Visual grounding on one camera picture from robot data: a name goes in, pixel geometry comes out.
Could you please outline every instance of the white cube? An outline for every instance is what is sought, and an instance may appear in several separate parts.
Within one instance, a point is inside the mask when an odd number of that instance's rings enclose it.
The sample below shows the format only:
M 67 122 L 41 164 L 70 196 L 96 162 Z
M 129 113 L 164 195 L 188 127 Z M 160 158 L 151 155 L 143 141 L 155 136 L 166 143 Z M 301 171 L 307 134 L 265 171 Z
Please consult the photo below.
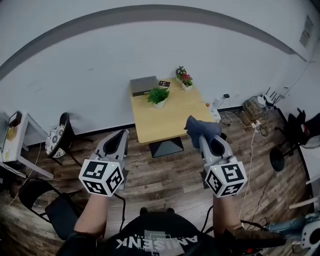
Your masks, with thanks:
M 85 189 L 96 195 L 111 197 L 125 180 L 118 162 L 86 159 L 79 179 Z
M 217 198 L 237 194 L 247 182 L 242 162 L 210 166 L 205 182 Z

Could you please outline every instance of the shoe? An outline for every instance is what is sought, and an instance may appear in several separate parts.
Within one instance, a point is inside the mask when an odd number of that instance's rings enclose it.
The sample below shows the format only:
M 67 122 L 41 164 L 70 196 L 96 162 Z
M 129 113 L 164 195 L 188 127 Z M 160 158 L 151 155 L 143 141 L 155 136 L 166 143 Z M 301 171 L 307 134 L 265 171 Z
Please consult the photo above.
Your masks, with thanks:
M 148 213 L 150 213 L 150 211 L 146 207 L 140 209 L 140 216 Z
M 174 213 L 175 213 L 175 210 L 172 209 L 172 208 L 168 208 L 168 209 L 166 209 L 165 212 L 166 212 L 166 213 L 170 213 L 170 214 L 174 214 Z

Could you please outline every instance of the small plant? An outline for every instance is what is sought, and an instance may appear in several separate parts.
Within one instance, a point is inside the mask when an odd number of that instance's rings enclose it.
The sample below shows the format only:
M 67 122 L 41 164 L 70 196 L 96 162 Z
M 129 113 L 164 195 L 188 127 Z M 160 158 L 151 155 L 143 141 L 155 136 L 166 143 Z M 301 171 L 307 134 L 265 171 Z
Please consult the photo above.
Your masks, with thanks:
M 182 76 L 184 74 L 187 74 L 186 69 L 183 66 L 179 66 L 179 68 L 175 71 L 175 76 L 176 78 L 178 78 L 179 80 L 182 80 Z
M 182 83 L 184 83 L 186 87 L 192 86 L 193 85 L 192 77 L 189 74 L 183 74 Z
M 166 88 L 153 88 L 149 91 L 148 95 L 148 102 L 158 104 L 168 98 L 169 91 Z

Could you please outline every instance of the wooden floor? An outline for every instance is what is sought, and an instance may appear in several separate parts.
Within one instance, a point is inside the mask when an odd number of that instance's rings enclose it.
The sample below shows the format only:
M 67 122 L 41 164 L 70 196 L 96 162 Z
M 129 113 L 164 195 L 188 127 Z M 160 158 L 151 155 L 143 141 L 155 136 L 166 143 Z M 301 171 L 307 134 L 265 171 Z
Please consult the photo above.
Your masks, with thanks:
M 223 132 L 228 136 L 233 154 L 238 161 L 242 161 L 249 175 L 251 159 L 251 140 L 253 129 L 244 127 L 234 117 L 231 126 L 222 125 Z M 275 126 L 283 126 L 283 121 L 277 111 L 269 114 L 267 123 L 269 135 L 263 137 L 255 134 L 253 140 L 253 158 L 251 165 L 250 185 L 241 211 L 241 219 L 251 221 L 257 208 L 258 200 L 268 179 L 271 179 L 265 195 L 261 200 L 255 222 L 263 217 L 268 222 L 279 222 L 300 216 L 307 209 L 299 208 L 289 210 L 290 204 L 304 200 L 308 195 L 306 191 L 305 170 L 297 151 L 285 161 L 285 169 L 275 173 L 269 160 L 269 152 L 272 147 L 283 140 L 282 135 L 275 131 Z M 141 207 L 147 207 L 151 211 L 163 211 L 173 208 L 176 213 L 192 222 L 201 229 L 207 214 L 207 210 L 213 203 L 211 190 L 203 189 L 203 183 L 199 172 L 203 169 L 203 160 L 200 154 L 192 147 L 188 136 L 182 138 L 184 152 L 153 159 L 147 145 L 139 144 L 135 128 L 129 129 L 128 156 L 125 159 L 126 169 L 129 171 L 125 189 L 117 192 L 126 199 L 125 223 L 130 222 L 139 215 Z M 94 143 L 75 142 L 72 145 L 74 156 L 83 162 L 94 152 L 98 142 L 108 133 L 90 136 Z M 36 161 L 39 148 L 32 148 L 25 157 L 32 162 Z M 46 159 L 44 147 L 39 155 L 38 165 L 52 172 L 54 179 L 33 172 L 31 177 L 48 180 L 61 192 L 72 192 L 82 189 L 78 180 L 80 168 L 74 161 L 66 157 L 63 165 L 59 166 L 50 159 Z M 243 201 L 245 189 L 234 197 L 238 210 Z M 85 206 L 89 194 L 82 189 L 82 193 L 76 195 L 74 200 Z M 36 202 L 36 209 L 44 212 L 46 205 L 54 198 L 54 194 L 48 193 Z M 7 192 L 0 194 L 0 209 L 7 205 L 12 198 Z M 110 237 L 119 231 L 121 224 L 123 203 L 113 197 L 108 214 L 106 237 Z M 212 215 L 207 227 L 212 223 Z M 260 222 L 265 225 L 266 219 Z M 0 238 L 1 247 L 15 256 L 52 256 L 62 245 L 53 227 L 27 210 L 17 198 L 10 206 L 0 212 Z M 292 245 L 271 248 L 263 255 L 285 256 L 292 254 Z

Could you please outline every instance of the patterned cushion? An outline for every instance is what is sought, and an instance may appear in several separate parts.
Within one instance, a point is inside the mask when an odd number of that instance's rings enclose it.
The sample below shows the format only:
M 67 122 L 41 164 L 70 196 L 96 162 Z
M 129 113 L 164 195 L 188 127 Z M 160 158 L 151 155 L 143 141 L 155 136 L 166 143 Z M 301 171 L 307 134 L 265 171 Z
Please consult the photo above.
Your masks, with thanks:
M 45 140 L 45 152 L 47 155 L 51 153 L 51 151 L 56 147 L 58 142 L 61 139 L 62 134 L 64 133 L 65 126 L 59 125 L 56 128 L 53 128 L 48 137 Z M 53 158 L 61 158 L 66 154 L 64 150 L 59 148 L 57 152 L 54 154 Z

